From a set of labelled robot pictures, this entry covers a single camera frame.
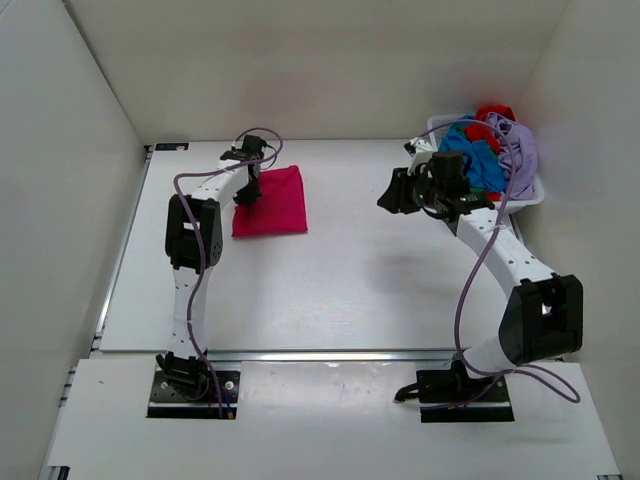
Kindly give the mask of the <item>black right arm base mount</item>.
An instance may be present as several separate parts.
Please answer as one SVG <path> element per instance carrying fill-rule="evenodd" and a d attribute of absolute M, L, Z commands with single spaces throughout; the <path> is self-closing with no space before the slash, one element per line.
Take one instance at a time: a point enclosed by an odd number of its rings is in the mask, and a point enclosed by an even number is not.
<path fill-rule="evenodd" d="M 515 414 L 503 375 L 473 378 L 457 355 L 415 361 L 412 382 L 393 397 L 416 406 L 423 424 L 511 423 Z"/>

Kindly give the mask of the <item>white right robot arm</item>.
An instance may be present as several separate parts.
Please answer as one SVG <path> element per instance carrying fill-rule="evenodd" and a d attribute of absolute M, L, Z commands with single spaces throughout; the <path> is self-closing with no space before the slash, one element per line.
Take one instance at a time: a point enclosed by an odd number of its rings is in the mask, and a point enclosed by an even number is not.
<path fill-rule="evenodd" d="M 459 152 L 418 152 L 409 166 L 393 170 L 377 201 L 392 214 L 423 212 L 445 223 L 506 296 L 497 334 L 460 351 L 464 366 L 448 376 L 449 391 L 465 401 L 483 390 L 484 377 L 579 351 L 584 330 L 582 283 L 545 265 L 503 227 L 498 206 L 472 191 L 469 165 Z"/>

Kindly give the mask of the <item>crimson red t-shirt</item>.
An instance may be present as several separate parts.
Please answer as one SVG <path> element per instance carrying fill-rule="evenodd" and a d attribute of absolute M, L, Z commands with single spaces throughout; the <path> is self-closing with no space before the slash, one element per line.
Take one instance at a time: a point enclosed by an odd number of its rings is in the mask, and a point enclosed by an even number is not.
<path fill-rule="evenodd" d="M 235 208 L 233 238 L 308 232 L 304 183 L 297 165 L 263 172 L 259 186 L 261 198 L 252 205 Z"/>

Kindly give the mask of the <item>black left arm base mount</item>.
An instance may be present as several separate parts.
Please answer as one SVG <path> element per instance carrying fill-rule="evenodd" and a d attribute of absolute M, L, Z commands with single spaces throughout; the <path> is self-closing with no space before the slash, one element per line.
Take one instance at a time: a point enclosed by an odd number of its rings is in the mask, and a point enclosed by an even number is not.
<path fill-rule="evenodd" d="M 194 358 L 180 360 L 167 370 L 157 366 L 151 384 L 146 416 L 152 419 L 235 420 L 241 371 L 223 367 L 216 371 L 220 390 L 211 373 Z"/>

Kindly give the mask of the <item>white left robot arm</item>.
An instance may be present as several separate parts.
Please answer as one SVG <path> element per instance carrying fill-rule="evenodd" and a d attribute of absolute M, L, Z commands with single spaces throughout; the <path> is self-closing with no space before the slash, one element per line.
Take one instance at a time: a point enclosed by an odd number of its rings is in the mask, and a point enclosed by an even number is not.
<path fill-rule="evenodd" d="M 220 157 L 217 169 L 202 173 L 203 182 L 190 193 L 174 179 L 165 234 L 165 253 L 174 278 L 173 327 L 159 367 L 174 376 L 174 385 L 188 398 L 208 389 L 209 373 L 204 340 L 207 286 L 223 249 L 222 211 L 231 202 L 251 205 L 260 197 L 261 163 L 268 143 L 244 135 Z"/>

